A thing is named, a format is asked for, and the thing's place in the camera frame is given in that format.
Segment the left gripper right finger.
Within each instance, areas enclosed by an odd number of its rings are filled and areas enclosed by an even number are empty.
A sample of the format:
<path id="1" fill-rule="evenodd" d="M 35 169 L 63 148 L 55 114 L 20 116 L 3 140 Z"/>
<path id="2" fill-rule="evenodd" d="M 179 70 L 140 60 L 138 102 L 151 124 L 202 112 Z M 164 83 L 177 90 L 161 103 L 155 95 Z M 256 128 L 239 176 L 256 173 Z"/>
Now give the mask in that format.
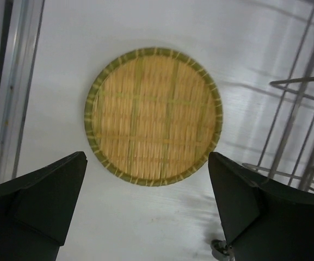
<path id="1" fill-rule="evenodd" d="M 236 260 L 314 260 L 314 194 L 251 171 L 218 152 L 208 170 Z"/>

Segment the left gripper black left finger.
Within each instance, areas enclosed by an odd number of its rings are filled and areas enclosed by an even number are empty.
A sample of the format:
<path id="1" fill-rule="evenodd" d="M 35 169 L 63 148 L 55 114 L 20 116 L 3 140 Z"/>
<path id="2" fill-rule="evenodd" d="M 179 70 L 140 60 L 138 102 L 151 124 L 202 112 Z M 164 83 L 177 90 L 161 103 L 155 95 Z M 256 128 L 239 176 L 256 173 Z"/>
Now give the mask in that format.
<path id="1" fill-rule="evenodd" d="M 87 162 L 78 151 L 0 184 L 0 260 L 56 260 Z"/>

